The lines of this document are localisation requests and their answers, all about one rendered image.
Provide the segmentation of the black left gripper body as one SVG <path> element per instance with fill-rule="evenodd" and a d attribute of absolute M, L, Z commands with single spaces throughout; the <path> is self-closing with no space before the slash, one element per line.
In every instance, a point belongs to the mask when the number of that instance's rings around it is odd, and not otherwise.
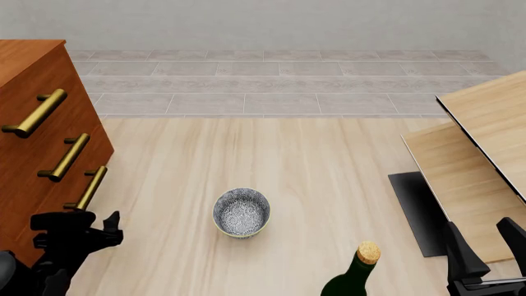
<path fill-rule="evenodd" d="M 105 248 L 107 238 L 97 229 L 37 234 L 33 238 L 34 247 L 44 253 L 33 268 L 49 264 L 58 269 L 78 269 L 91 253 Z"/>

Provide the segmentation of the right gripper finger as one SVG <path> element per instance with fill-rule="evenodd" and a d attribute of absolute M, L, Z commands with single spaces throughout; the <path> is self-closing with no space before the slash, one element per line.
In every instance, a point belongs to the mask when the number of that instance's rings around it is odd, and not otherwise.
<path fill-rule="evenodd" d="M 445 224 L 445 249 L 448 278 L 482 278 L 490 272 L 490 268 L 467 244 L 452 221 Z"/>
<path fill-rule="evenodd" d="M 512 251 L 521 275 L 526 275 L 526 230 L 509 217 L 501 219 L 496 227 Z"/>

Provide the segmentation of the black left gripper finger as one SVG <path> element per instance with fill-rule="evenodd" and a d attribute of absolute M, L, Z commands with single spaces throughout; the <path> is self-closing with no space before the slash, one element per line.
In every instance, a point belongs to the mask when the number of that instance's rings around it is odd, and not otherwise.
<path fill-rule="evenodd" d="M 123 241 L 123 231 L 119 226 L 120 212 L 114 211 L 103 220 L 103 229 L 90 229 L 90 251 L 97 252 L 107 247 L 118 246 Z"/>

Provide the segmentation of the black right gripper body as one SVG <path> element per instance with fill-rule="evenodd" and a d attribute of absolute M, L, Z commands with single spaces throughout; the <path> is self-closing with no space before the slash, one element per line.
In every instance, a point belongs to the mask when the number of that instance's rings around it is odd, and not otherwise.
<path fill-rule="evenodd" d="M 447 275 L 450 296 L 526 296 L 526 274 L 517 278 L 482 280 L 480 276 L 464 279 Z"/>

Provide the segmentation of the red-brown wooden cabinet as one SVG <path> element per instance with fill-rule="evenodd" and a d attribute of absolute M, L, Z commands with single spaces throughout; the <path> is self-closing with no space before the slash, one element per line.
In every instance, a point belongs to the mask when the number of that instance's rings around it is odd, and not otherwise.
<path fill-rule="evenodd" d="M 22 139 L 2 132 L 18 125 L 41 105 L 37 95 L 56 89 L 66 99 L 33 132 Z M 81 133 L 90 140 L 63 179 L 37 177 L 51 170 L 71 145 L 65 138 Z M 92 177 L 85 171 L 107 165 L 113 147 L 61 40 L 0 40 L 0 251 L 12 251 L 25 266 L 42 256 L 30 228 L 35 214 L 62 211 L 79 199 Z"/>

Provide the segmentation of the pale wooden shelf unit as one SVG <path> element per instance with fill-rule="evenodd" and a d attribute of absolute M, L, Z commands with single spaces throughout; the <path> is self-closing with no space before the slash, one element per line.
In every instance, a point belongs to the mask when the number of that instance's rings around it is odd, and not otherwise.
<path fill-rule="evenodd" d="M 445 217 L 485 263 L 514 258 L 496 224 L 526 229 L 526 71 L 437 98 L 451 120 L 402 136 Z"/>

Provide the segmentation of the green bottle with cork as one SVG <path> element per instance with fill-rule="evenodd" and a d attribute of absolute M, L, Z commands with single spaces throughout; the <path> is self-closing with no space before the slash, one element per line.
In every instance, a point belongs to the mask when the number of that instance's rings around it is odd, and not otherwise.
<path fill-rule="evenodd" d="M 361 242 L 348 270 L 329 280 L 321 296 L 367 296 L 366 282 L 380 257 L 381 250 L 374 242 Z"/>

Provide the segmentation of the patterned grey bowl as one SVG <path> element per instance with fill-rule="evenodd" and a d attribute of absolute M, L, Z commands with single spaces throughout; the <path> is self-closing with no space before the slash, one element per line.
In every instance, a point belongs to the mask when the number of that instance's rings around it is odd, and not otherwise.
<path fill-rule="evenodd" d="M 216 200 L 212 211 L 216 228 L 236 239 L 257 236 L 268 224 L 270 215 L 268 199 L 249 187 L 225 192 Z"/>

